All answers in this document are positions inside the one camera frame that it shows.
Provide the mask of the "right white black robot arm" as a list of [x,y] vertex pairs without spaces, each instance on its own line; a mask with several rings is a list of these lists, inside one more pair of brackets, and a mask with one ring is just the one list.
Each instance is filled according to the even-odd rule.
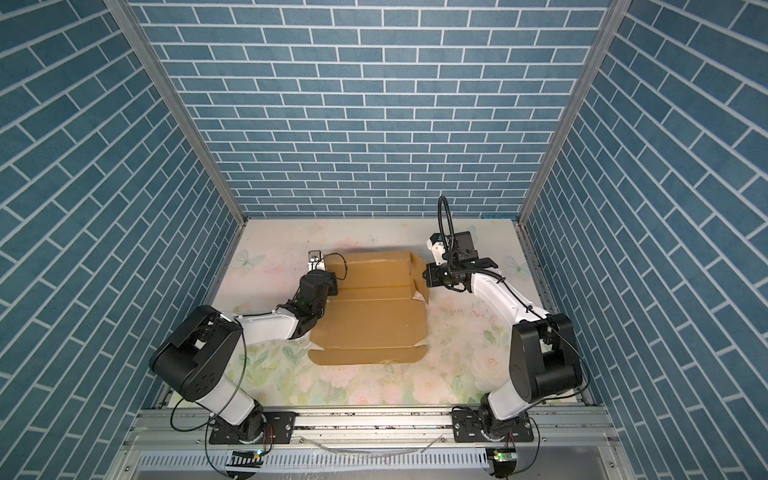
[[503,428],[534,406],[578,392],[585,382],[573,323],[552,314],[512,287],[489,258],[482,258],[468,231],[434,233],[433,255],[423,272],[430,288],[468,292],[511,326],[508,379],[483,396],[478,417],[484,432],[499,437]]

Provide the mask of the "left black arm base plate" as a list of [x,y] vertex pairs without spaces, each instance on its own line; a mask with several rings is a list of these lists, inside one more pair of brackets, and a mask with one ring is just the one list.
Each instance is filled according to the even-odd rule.
[[288,444],[292,438],[297,414],[293,411],[251,413],[242,424],[233,426],[217,419],[208,435],[213,445]]

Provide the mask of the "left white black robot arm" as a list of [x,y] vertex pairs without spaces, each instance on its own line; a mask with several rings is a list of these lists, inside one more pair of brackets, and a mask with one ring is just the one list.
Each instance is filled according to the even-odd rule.
[[149,368],[181,397],[207,409],[220,424],[255,439],[264,422],[263,407],[247,394],[239,376],[226,370],[233,355],[250,345],[294,340],[324,316],[327,300],[338,294],[337,276],[314,269],[301,277],[294,296],[261,314],[225,316],[210,305],[194,309],[153,354]]

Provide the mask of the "brown cardboard box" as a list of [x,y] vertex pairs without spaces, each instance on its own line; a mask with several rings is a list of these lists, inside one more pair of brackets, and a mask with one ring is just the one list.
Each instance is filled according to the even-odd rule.
[[319,366],[411,364],[428,351],[424,260],[409,250],[328,254],[338,294],[309,332]]

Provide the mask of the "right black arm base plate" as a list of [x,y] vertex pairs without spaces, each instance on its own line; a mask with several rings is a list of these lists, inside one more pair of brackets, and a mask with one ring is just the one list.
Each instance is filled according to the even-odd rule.
[[454,406],[450,414],[456,443],[519,443],[534,440],[532,424],[526,415],[498,420],[484,406],[478,409]]

